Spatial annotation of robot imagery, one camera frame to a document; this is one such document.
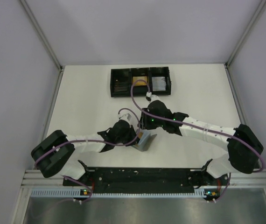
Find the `grey card holder wallet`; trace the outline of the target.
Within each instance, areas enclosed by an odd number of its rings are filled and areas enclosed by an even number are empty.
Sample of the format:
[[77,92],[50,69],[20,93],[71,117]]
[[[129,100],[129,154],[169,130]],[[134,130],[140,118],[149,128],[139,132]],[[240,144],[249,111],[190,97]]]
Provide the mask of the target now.
[[143,136],[139,139],[139,142],[133,145],[133,148],[139,150],[140,152],[145,152],[150,148],[151,143],[156,138],[157,134],[152,134],[148,130],[141,130]]

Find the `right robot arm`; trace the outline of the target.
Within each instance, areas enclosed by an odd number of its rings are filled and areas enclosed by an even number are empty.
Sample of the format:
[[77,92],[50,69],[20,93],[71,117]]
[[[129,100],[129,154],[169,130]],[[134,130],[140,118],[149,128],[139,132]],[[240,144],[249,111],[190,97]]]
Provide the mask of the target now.
[[195,138],[215,145],[225,151],[216,159],[208,160],[202,171],[213,178],[229,173],[255,173],[263,152],[263,146],[251,128],[240,124],[238,127],[223,127],[199,121],[188,114],[171,112],[160,100],[153,100],[142,108],[142,126],[152,130],[158,127],[170,134]]

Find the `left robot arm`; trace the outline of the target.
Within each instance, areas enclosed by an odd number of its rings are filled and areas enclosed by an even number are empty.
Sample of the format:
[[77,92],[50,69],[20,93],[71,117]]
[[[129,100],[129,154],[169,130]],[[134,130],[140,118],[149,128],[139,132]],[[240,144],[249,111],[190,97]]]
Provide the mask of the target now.
[[81,158],[83,153],[103,153],[115,147],[133,146],[140,141],[139,133],[140,130],[135,131],[125,119],[107,130],[86,136],[72,136],[56,130],[32,150],[31,156],[44,178],[61,175],[78,180],[87,172]]

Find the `gold credit card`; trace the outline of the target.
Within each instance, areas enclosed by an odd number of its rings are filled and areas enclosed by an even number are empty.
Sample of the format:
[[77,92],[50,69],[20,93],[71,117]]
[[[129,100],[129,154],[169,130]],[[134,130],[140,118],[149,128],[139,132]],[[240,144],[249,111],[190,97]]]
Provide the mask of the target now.
[[143,136],[143,134],[144,134],[143,132],[139,132],[139,133],[138,133],[138,138],[141,139],[142,136]]

